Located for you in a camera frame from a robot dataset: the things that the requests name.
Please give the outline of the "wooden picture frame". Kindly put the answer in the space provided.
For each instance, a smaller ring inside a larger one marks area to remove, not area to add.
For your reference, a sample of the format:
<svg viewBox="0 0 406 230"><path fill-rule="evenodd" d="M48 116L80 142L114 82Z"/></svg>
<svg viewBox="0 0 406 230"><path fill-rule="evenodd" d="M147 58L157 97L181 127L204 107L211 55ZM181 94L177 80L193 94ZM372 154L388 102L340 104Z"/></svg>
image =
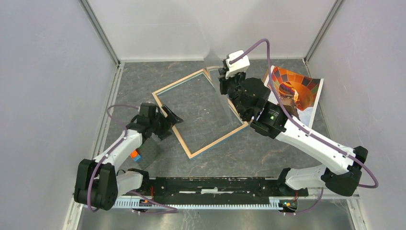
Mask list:
<svg viewBox="0 0 406 230"><path fill-rule="evenodd" d="M234 106L221 97L207 69L198 70L154 92L183 122L172 131L189 159L210 150L248 127Z"/></svg>

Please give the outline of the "clear glass pane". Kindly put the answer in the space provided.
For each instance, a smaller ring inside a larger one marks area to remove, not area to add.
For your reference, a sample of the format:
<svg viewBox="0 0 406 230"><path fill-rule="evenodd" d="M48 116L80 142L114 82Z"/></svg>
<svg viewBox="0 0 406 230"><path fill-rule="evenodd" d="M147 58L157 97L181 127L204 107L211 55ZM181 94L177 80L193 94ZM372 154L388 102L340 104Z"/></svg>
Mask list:
<svg viewBox="0 0 406 230"><path fill-rule="evenodd" d="M203 61L205 64L205 68L208 74L210 75L211 82L215 89L215 94L219 102L221 103L221 106L225 112L228 121L231 122L231 124L233 124L234 123L232 118L233 113L230 109L228 98L226 95L222 95L220 93L220 82L219 82L220 74L218 72L218 69L223 66L222 61L212 48L208 48L206 50Z"/></svg>

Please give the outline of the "hot air balloon photo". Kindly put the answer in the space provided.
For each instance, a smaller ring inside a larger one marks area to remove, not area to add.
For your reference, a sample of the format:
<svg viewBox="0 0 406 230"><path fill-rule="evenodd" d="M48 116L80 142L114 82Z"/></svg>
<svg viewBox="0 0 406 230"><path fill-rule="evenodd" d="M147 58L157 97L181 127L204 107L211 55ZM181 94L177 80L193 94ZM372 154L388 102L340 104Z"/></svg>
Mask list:
<svg viewBox="0 0 406 230"><path fill-rule="evenodd" d="M310 78L275 66L273 80L272 86L288 113L311 128L324 79Z"/></svg>

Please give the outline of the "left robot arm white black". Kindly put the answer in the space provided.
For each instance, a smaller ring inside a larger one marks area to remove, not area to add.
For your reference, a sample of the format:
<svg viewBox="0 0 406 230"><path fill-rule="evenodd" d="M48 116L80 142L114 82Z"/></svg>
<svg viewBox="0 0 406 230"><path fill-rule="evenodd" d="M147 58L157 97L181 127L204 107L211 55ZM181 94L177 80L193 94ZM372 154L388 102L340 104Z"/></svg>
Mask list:
<svg viewBox="0 0 406 230"><path fill-rule="evenodd" d="M121 135L110 147L78 165L73 198L92 212L110 210L118 197L128 193L154 193L148 172L129 169L118 174L119 169L129 157L136 162L143 161L145 157L139 149L147 140L152 135L161 140L169 137L170 129L184 120L166 105L142 103L136 109L138 113L123 126Z"/></svg>

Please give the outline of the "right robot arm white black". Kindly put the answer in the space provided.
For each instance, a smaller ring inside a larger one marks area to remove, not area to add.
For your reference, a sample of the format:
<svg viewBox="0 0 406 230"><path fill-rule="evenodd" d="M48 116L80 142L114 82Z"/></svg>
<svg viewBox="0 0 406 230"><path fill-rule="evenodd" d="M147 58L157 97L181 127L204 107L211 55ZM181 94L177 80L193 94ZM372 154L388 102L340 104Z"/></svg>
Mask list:
<svg viewBox="0 0 406 230"><path fill-rule="evenodd" d="M286 168L280 173L277 191L288 196L293 191L325 186L341 196L352 196L362 176L368 150L340 145L315 132L296 117L285 114L280 105L268 101L270 89L244 72L233 77L220 76L219 91L227 95L243 121L265 137L292 145L321 165L311 168Z"/></svg>

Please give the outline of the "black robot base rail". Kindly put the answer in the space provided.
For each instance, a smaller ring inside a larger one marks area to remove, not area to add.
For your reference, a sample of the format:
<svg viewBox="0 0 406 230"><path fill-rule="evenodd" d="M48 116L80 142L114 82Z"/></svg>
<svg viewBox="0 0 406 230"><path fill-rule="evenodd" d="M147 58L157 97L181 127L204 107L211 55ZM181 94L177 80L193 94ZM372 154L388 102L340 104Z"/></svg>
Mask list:
<svg viewBox="0 0 406 230"><path fill-rule="evenodd" d="M136 190L165 205L260 205L270 197L305 197L274 177L156 177Z"/></svg>

